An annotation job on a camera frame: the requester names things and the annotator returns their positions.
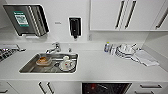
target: faucet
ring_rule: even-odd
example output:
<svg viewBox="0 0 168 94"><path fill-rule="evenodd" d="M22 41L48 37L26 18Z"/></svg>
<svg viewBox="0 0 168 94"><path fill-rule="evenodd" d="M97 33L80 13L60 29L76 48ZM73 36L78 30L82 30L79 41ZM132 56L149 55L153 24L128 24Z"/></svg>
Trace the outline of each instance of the faucet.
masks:
<svg viewBox="0 0 168 94"><path fill-rule="evenodd" d="M46 51L47 54L55 51L55 52L60 52L61 51L61 48L60 48L60 44L58 42L56 43L53 43L52 45L55 45L55 48L54 49L49 49Z"/></svg>

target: drawer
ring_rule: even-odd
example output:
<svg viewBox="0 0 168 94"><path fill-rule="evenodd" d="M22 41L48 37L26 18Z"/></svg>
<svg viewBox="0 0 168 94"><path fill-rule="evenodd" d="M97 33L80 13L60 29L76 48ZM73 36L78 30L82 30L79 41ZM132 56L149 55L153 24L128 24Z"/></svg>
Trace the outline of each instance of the drawer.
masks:
<svg viewBox="0 0 168 94"><path fill-rule="evenodd" d="M168 86L168 82L133 83L126 94L159 94Z"/></svg>

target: countertop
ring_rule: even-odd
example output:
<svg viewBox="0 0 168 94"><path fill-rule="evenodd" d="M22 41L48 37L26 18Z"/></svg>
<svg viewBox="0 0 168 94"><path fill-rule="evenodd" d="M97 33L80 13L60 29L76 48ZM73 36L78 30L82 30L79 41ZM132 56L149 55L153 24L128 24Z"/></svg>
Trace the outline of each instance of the countertop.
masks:
<svg viewBox="0 0 168 94"><path fill-rule="evenodd" d="M74 73L20 73L37 53L44 50L17 52L0 62L0 80L47 81L150 81L168 82L168 73L160 66L147 67L130 59L122 59L103 51L74 51L78 62Z"/></svg>

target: paper towel dispenser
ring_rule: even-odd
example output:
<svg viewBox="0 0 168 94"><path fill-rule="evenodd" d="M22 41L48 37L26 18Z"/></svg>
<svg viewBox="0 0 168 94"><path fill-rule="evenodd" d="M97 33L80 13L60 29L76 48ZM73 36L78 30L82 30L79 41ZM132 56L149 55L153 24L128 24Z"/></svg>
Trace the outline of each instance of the paper towel dispenser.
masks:
<svg viewBox="0 0 168 94"><path fill-rule="evenodd" d="M81 36L81 18L69 18L70 22L70 32L74 39Z"/></svg>
<svg viewBox="0 0 168 94"><path fill-rule="evenodd" d="M43 8L40 5L3 5L19 36L49 32Z"/></svg>

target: kitchen sink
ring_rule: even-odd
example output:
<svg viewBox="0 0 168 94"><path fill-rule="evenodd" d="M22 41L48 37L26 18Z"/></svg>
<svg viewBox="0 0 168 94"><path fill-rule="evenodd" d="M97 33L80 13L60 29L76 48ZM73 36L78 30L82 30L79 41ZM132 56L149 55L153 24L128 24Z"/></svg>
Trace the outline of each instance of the kitchen sink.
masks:
<svg viewBox="0 0 168 94"><path fill-rule="evenodd" d="M74 67L70 70L61 70L60 63L64 61L63 57L68 56L69 60L73 61ZM36 62L41 58L46 57L51 59L49 66L39 66ZM20 73L73 73L76 71L78 54L36 54L19 72Z"/></svg>

